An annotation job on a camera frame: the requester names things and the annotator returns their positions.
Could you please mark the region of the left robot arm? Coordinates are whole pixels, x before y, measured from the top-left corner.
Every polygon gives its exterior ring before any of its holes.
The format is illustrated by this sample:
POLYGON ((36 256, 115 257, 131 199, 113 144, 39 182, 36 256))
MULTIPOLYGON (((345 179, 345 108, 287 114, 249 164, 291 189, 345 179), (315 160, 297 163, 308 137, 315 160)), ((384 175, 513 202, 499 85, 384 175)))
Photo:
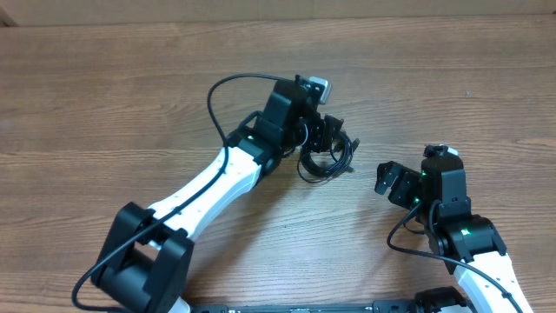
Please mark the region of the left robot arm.
POLYGON ((144 209, 117 213, 96 264, 85 274, 115 300, 115 312, 188 312, 182 300, 195 241, 236 198, 250 192, 281 160, 299 155, 297 170, 320 183, 348 170, 353 147, 342 120, 321 115, 330 83, 319 77, 272 77, 263 110, 245 117, 198 176, 144 209))

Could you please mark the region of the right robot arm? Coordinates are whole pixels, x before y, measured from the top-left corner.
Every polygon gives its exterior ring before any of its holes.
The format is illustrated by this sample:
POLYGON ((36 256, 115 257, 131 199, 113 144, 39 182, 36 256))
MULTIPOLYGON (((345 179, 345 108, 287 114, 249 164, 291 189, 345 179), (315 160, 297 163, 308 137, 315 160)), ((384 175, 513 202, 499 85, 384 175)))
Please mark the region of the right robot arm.
POLYGON ((416 294, 414 312, 530 312, 513 262, 493 222, 472 212, 467 176, 457 150, 429 145, 419 170, 394 162, 377 167, 374 190, 408 213, 396 224, 421 224, 429 250, 393 243, 392 250, 442 261, 455 287, 416 294))

